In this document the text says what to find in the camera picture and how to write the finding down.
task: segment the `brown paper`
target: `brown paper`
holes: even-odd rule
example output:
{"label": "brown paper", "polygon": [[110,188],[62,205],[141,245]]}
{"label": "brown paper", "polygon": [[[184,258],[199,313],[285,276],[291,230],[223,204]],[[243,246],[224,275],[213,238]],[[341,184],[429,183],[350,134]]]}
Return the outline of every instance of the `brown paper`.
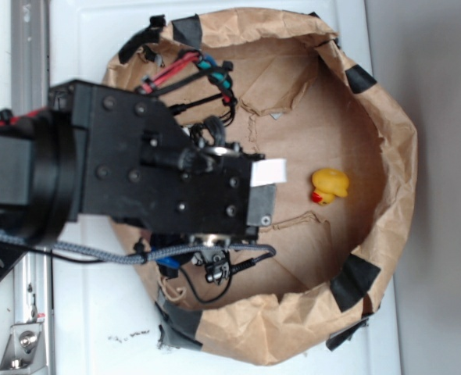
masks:
{"label": "brown paper", "polygon": [[[416,131],[380,85],[352,93],[345,71],[356,63],[336,46],[336,33],[322,20],[271,9],[231,9],[200,20],[202,50],[234,62],[240,107],[227,139],[240,141],[247,152],[288,160],[288,182],[277,186],[273,225],[259,237],[277,249],[277,256],[237,274],[228,294],[210,306],[195,301],[182,277],[164,280],[155,265],[139,266],[138,272],[152,298],[161,288],[173,304],[205,309],[196,334],[202,350],[278,363],[357,322],[363,312],[378,310],[413,214]],[[169,25],[160,43],[150,47],[170,63],[184,46],[173,41]],[[133,89],[158,69],[141,53],[125,65],[116,57],[105,83]],[[202,80],[162,100],[191,102],[213,90]],[[222,112],[216,102],[177,120],[193,123]],[[275,120],[271,113],[282,115]],[[310,176],[323,167],[343,170],[350,178],[348,197],[324,207],[309,199]],[[131,249],[138,230],[116,230]],[[368,297],[341,312],[330,280],[350,253],[381,272]],[[232,254],[234,263],[247,257]],[[202,297],[219,293],[204,281],[201,267],[186,267]]]}

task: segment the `paper bag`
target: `paper bag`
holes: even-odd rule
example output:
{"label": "paper bag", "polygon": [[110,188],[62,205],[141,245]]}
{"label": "paper bag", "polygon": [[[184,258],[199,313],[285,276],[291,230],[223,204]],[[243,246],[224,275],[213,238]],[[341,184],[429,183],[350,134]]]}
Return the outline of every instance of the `paper bag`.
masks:
{"label": "paper bag", "polygon": [[[106,84],[133,90],[181,48],[230,60],[239,107],[227,139],[240,141],[246,152],[288,161],[273,225],[259,236],[277,256],[236,275],[225,297],[200,305],[184,278],[165,280],[155,264],[138,267],[162,314],[164,341],[269,365],[376,312],[408,237],[415,196],[416,131],[398,104],[316,16],[230,9],[163,30],[158,25],[159,40],[152,37],[155,27],[146,30],[137,35],[140,48],[129,45],[130,52],[111,60]],[[163,101],[190,102],[211,90],[200,80]],[[219,111],[212,103],[177,121],[190,124]],[[350,178],[348,197],[328,206],[309,198],[310,177],[324,167]],[[116,232],[131,252],[138,230],[118,225]],[[200,295],[218,294],[198,267],[188,272]]]}

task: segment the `rubber duck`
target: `rubber duck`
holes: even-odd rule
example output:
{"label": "rubber duck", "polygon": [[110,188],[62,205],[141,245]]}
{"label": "rubber duck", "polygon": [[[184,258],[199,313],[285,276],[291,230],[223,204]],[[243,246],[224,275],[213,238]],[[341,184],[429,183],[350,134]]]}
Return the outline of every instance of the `rubber duck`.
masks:
{"label": "rubber duck", "polygon": [[317,170],[312,175],[312,183],[315,188],[312,200],[317,204],[328,205],[335,197],[344,198],[348,195],[348,176],[340,170],[333,168]]}

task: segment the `duck's orange beak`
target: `duck's orange beak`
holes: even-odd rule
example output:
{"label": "duck's orange beak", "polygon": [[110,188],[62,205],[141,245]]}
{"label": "duck's orange beak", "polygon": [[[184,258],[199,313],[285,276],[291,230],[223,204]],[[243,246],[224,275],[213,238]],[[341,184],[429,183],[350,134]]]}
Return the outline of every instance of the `duck's orange beak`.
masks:
{"label": "duck's orange beak", "polygon": [[323,200],[323,197],[321,197],[319,194],[317,194],[315,191],[312,193],[312,201],[314,203],[319,203]]}

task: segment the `black electrical tape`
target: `black electrical tape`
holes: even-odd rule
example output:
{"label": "black electrical tape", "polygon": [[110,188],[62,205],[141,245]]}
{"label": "black electrical tape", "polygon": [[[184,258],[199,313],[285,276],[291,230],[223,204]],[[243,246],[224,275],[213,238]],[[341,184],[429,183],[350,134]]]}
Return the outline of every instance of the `black electrical tape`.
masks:
{"label": "black electrical tape", "polygon": [[346,342],[347,340],[350,341],[352,338],[352,335],[360,328],[360,327],[365,327],[367,325],[367,318],[358,322],[355,326],[350,327],[347,330],[344,330],[340,334],[337,334],[336,336],[326,340],[326,347],[330,349],[330,351],[335,350],[338,348],[341,344]]}
{"label": "black electrical tape", "polygon": [[151,24],[147,28],[137,32],[131,37],[120,49],[118,52],[120,63],[128,63],[142,45],[146,43],[159,43],[159,34],[166,26],[165,16],[153,16],[150,19],[150,23]]}
{"label": "black electrical tape", "polygon": [[345,75],[347,76],[348,85],[354,94],[360,94],[377,84],[377,80],[360,65],[355,65],[347,69]]}
{"label": "black electrical tape", "polygon": [[175,41],[196,49],[201,48],[202,28],[197,14],[194,14],[192,17],[174,20],[172,21],[172,25],[173,39]]}
{"label": "black electrical tape", "polygon": [[380,271],[379,267],[366,260],[349,255],[341,272],[331,280],[330,285],[340,311],[352,308],[363,299]]}
{"label": "black electrical tape", "polygon": [[201,350],[202,344],[196,340],[196,332],[201,323],[202,310],[181,309],[167,301],[161,291],[155,305],[162,318],[164,344]]}

